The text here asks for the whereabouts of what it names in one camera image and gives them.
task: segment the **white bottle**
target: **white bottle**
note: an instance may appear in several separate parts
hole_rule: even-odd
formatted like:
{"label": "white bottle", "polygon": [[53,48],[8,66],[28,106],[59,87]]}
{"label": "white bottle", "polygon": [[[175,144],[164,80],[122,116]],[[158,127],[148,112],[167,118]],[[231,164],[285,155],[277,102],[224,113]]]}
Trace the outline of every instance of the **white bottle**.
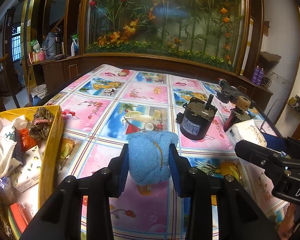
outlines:
{"label": "white bottle", "polygon": [[73,56],[74,56],[74,44],[72,42],[72,44],[71,44],[71,57],[73,57]]}

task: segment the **glass display case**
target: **glass display case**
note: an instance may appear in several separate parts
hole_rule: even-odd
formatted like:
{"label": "glass display case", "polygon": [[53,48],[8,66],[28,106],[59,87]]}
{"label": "glass display case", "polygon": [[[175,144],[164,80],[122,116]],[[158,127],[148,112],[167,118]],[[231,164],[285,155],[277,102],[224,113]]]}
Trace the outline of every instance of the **glass display case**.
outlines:
{"label": "glass display case", "polygon": [[87,3],[86,53],[154,54],[234,71],[248,26],[247,0]]}

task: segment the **window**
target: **window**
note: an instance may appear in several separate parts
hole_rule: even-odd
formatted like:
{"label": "window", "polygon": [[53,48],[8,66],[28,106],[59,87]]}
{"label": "window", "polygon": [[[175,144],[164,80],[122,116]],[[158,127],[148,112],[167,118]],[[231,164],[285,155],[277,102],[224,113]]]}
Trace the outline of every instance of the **window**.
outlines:
{"label": "window", "polygon": [[18,60],[21,57],[20,33],[21,33],[21,26],[13,26],[12,27],[12,59],[13,59],[13,61]]}

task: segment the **red plastic bag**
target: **red plastic bag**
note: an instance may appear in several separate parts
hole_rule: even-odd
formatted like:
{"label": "red plastic bag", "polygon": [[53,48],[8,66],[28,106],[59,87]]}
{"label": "red plastic bag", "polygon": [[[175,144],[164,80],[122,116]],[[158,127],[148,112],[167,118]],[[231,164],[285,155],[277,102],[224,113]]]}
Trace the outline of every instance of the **red plastic bag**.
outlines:
{"label": "red plastic bag", "polygon": [[37,145],[37,141],[29,136],[29,131],[26,128],[21,129],[20,133],[22,140],[22,149],[24,151],[27,151]]}

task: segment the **green grass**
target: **green grass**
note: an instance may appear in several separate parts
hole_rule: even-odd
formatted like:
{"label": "green grass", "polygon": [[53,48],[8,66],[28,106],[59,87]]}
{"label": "green grass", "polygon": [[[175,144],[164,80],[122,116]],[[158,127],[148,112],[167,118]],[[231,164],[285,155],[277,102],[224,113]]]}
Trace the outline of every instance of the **green grass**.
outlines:
{"label": "green grass", "polygon": [[174,58],[181,58],[192,60],[195,62],[207,64],[210,66],[222,68],[233,72],[234,67],[232,64],[224,59],[213,57],[208,54],[203,54],[202,52],[190,52],[187,50],[177,50],[174,48],[169,48],[167,46],[162,47],[156,42],[152,43],[139,43],[139,42],[127,42],[121,44],[104,44],[100,46],[98,44],[92,44],[87,48],[88,53],[104,53],[104,52],[119,52],[119,53],[140,53],[140,54],[153,54],[159,56],[167,56]]}

